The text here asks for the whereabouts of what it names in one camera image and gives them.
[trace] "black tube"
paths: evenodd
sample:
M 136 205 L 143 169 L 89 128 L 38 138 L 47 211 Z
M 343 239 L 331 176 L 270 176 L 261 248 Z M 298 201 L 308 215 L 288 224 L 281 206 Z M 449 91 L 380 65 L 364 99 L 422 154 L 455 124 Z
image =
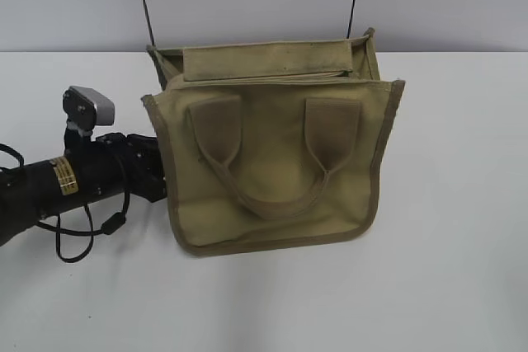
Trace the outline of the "black tube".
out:
M 116 159 L 98 142 L 0 173 L 0 246 L 41 219 L 119 194 L 121 179 Z

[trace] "white wall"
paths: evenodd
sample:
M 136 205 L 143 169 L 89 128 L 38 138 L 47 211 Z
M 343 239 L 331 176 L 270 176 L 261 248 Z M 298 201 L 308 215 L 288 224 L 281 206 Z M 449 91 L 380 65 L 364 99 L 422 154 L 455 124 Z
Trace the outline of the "white wall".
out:
M 148 42 L 140 0 L 0 0 L 0 51 L 131 51 Z
M 351 0 L 147 0 L 157 45 L 328 39 Z M 142 50 L 141 0 L 0 0 L 0 51 Z M 384 51 L 528 50 L 526 0 L 358 0 Z

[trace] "bag strap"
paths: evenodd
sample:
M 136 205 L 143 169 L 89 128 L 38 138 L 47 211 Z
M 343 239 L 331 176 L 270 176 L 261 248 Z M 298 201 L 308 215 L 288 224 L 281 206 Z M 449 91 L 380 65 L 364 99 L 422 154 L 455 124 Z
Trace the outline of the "bag strap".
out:
M 315 182 L 297 199 L 267 202 L 247 195 L 229 170 L 242 143 L 240 96 L 222 96 L 190 106 L 196 142 L 216 176 L 240 204 L 264 219 L 291 218 L 315 204 L 335 171 L 349 160 L 356 141 L 361 103 L 309 98 L 305 102 L 304 142 L 319 165 Z

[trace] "gold label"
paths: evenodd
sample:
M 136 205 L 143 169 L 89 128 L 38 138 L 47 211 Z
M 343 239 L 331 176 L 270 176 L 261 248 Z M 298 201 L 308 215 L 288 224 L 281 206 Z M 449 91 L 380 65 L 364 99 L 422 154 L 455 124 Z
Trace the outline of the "gold label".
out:
M 68 159 L 66 157 L 57 157 L 49 160 L 49 163 L 53 165 L 53 170 L 55 171 L 63 195 L 77 193 L 79 191 L 79 185 L 77 184 L 77 179 Z

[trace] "canvas bag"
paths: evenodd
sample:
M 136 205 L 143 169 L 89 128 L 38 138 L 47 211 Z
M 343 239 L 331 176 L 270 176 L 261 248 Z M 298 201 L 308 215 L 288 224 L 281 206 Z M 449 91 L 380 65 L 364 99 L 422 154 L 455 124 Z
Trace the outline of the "canvas bag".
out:
M 339 242 L 372 224 L 403 81 L 351 40 L 150 48 L 144 105 L 172 230 L 196 255 Z

